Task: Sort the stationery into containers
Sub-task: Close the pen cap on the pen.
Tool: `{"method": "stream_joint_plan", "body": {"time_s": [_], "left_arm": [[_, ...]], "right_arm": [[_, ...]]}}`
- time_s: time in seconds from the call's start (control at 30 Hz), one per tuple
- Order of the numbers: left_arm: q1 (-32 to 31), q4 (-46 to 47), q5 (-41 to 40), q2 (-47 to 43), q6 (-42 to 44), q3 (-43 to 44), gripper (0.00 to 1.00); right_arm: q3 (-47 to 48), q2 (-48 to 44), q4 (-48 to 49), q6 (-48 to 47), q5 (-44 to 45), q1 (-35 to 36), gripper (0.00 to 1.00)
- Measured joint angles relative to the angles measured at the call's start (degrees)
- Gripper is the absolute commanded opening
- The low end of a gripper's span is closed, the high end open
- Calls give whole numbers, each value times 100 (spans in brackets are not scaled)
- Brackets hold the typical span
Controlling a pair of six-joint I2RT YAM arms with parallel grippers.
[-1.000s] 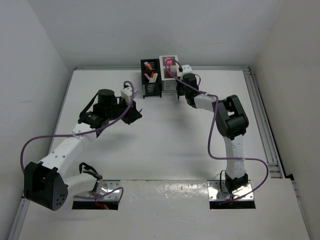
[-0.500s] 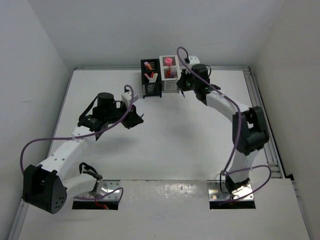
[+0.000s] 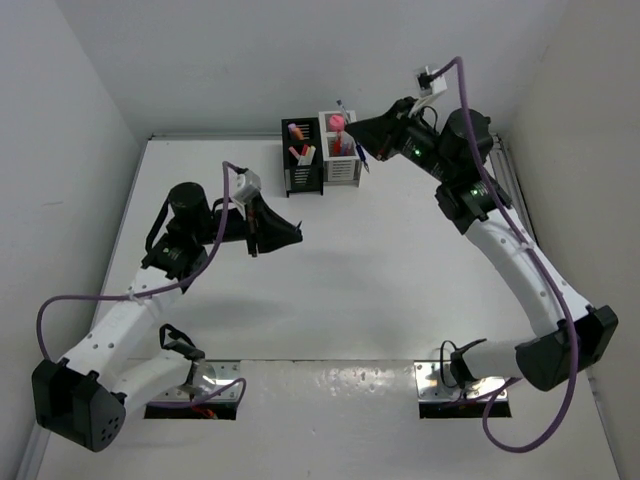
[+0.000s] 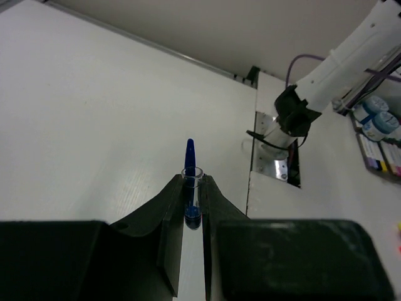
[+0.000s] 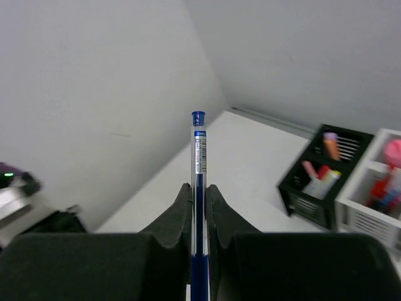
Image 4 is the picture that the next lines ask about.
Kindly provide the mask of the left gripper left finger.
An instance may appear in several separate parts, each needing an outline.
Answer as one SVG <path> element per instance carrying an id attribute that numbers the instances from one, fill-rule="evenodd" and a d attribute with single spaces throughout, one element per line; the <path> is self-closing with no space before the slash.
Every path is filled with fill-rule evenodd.
<path id="1" fill-rule="evenodd" d="M 2 300 L 172 300 L 178 294 L 183 180 L 124 218 L 3 221 Z"/>

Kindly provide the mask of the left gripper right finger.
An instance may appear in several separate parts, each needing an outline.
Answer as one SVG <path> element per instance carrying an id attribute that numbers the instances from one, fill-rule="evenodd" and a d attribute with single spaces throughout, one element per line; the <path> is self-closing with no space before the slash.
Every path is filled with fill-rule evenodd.
<path id="1" fill-rule="evenodd" d="M 365 229 L 349 219 L 251 219 L 211 176 L 200 193 L 207 300 L 393 300 Z"/>

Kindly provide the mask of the blue pen cap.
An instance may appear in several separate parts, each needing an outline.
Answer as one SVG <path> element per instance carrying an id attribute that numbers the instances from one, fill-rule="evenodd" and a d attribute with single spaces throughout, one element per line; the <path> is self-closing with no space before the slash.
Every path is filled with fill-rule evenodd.
<path id="1" fill-rule="evenodd" d="M 184 181 L 184 221 L 191 230 L 197 230 L 201 225 L 202 211 L 199 193 L 203 175 L 203 170 L 196 166 L 194 140 L 189 138 L 187 139 L 184 169 L 181 172 L 181 176 Z"/>

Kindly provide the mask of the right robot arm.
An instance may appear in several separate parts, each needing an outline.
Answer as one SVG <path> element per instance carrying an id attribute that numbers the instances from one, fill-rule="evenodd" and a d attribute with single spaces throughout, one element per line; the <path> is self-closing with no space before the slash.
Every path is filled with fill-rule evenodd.
<path id="1" fill-rule="evenodd" d="M 400 45 L 400 1 L 379 1 L 354 32 L 276 99 L 277 127 L 304 137 L 339 93 Z"/>

